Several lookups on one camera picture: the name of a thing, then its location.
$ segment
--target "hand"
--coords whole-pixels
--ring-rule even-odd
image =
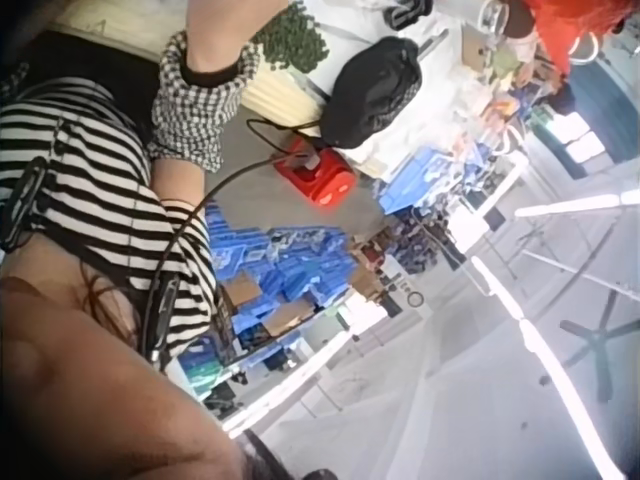
[[[238,61],[242,48],[288,0],[189,0],[187,66],[218,72]]]

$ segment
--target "person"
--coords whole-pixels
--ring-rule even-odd
[[[249,40],[286,6],[189,1],[160,63],[148,145],[99,83],[22,91],[19,65],[1,84],[2,448],[20,478],[291,478],[137,353],[153,273],[205,197],[220,132],[256,74]],[[172,357],[220,314],[208,246],[200,215],[162,267],[178,279]]]

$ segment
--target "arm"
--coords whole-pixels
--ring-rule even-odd
[[[195,206],[204,198],[205,171],[222,163],[224,125],[258,69],[257,49],[248,42],[287,4],[190,0],[186,35],[175,36],[165,52],[153,107],[151,188],[160,200]]]

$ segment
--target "striped shirt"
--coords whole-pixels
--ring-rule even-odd
[[[142,145],[111,94],[88,80],[38,85],[0,111],[0,207],[25,167],[44,158],[47,173],[26,230],[46,235],[107,276],[141,316],[158,263],[192,210],[180,201],[158,199],[150,188],[150,160],[171,156],[217,169],[219,133],[257,69],[255,52],[248,48],[231,82],[193,87],[178,73],[185,47],[184,33],[177,35],[161,63],[150,146]],[[163,271],[180,278],[167,338],[175,356],[210,328],[220,301],[202,218],[187,227]]]

